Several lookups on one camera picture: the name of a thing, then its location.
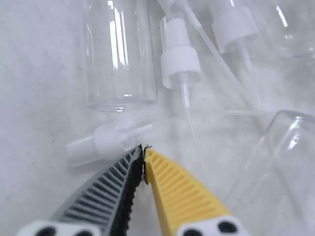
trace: clear plastic bottle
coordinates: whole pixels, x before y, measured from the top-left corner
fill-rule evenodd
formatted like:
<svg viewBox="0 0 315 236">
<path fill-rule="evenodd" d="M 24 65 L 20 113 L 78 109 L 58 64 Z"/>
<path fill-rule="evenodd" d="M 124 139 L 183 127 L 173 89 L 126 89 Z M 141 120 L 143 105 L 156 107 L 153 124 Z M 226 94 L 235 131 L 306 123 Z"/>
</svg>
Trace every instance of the clear plastic bottle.
<svg viewBox="0 0 315 236">
<path fill-rule="evenodd" d="M 146 0 L 84 0 L 88 106 L 123 112 L 157 101 Z"/>
<path fill-rule="evenodd" d="M 292 58 L 315 57 L 314 0 L 248 0 L 266 42 Z"/>
</svg>

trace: white surface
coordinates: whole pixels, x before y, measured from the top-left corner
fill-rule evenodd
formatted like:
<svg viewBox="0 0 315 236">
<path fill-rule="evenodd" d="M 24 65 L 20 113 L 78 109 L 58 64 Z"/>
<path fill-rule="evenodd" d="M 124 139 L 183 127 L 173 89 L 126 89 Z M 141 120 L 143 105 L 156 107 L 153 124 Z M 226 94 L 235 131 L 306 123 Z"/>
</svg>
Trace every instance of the white surface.
<svg viewBox="0 0 315 236">
<path fill-rule="evenodd" d="M 150 0 L 159 68 L 161 54 L 158 24 L 163 16 Z M 81 78 L 77 0 L 3 0 L 0 2 L 0 234 L 14 235 L 35 219 L 47 219 L 87 178 L 104 165 L 70 169 L 66 165 L 68 142 L 91 133 L 106 122 L 134 119 L 138 125 L 172 117 L 182 111 L 179 93 L 162 88 L 157 71 L 159 103 L 133 114 L 109 114 L 87 110 Z M 196 8 L 204 27 L 211 28 L 208 9 Z M 191 107 L 200 111 L 247 109 L 246 103 L 228 84 L 218 64 L 199 39 L 192 39 L 201 55 L 203 80 L 191 91 Z M 264 47 L 252 61 L 259 94 L 266 110 L 297 109 L 314 113 L 315 84 L 310 67 L 280 59 Z M 212 178 L 209 185 L 224 196 L 237 166 L 258 139 L 248 136 L 248 118 L 196 116 L 194 126 Z M 178 160 L 196 175 L 185 123 L 175 123 L 146 134 L 138 141 Z M 159 235 L 151 189 L 141 185 L 134 200 L 129 235 Z"/>
</svg>

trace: spray nozzle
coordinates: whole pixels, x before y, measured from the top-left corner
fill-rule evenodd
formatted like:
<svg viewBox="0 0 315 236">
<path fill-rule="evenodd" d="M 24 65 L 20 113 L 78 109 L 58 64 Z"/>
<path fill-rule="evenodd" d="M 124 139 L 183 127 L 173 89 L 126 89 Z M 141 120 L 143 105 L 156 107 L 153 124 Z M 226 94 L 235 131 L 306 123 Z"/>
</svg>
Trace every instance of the spray nozzle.
<svg viewBox="0 0 315 236">
<path fill-rule="evenodd" d="M 152 125 L 119 130 L 112 124 L 105 124 L 96 129 L 93 134 L 67 145 L 68 161 L 71 166 L 80 166 L 93 161 L 118 157 L 131 147 L 127 141 L 152 129 Z"/>
</svg>

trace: clear plastic tube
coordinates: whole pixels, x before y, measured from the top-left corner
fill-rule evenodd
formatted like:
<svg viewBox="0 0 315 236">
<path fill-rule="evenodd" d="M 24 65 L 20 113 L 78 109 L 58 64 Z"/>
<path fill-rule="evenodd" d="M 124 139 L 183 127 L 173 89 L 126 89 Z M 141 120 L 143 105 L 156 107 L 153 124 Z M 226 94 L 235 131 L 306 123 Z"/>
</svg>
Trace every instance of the clear plastic tube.
<svg viewBox="0 0 315 236">
<path fill-rule="evenodd" d="M 197 28 L 196 29 L 200 36 L 202 37 L 202 39 L 205 41 L 205 43 L 207 44 L 207 46 L 209 47 L 210 51 L 212 52 L 212 54 L 214 55 L 214 57 L 217 59 L 217 62 L 219 63 L 219 65 L 221 66 L 221 68 L 224 70 L 224 72 L 227 74 L 227 76 L 230 78 L 231 82 L 233 83 L 233 85 L 236 87 L 236 89 L 242 94 L 242 96 L 246 99 L 246 101 L 256 110 L 261 110 L 260 105 L 258 105 L 257 103 L 254 103 L 252 101 L 252 97 L 249 95 L 249 92 L 246 91 L 246 89 L 244 89 L 244 87 L 240 84 L 239 80 L 235 77 L 235 75 L 233 74 L 233 72 L 231 71 L 231 69 L 228 67 L 228 65 L 225 63 L 225 61 L 223 60 L 221 54 L 218 52 L 218 50 L 216 49 L 216 47 L 214 46 L 213 42 L 211 41 L 211 39 L 208 37 L 207 33 L 205 32 L 205 30 L 203 28 Z"/>
</svg>

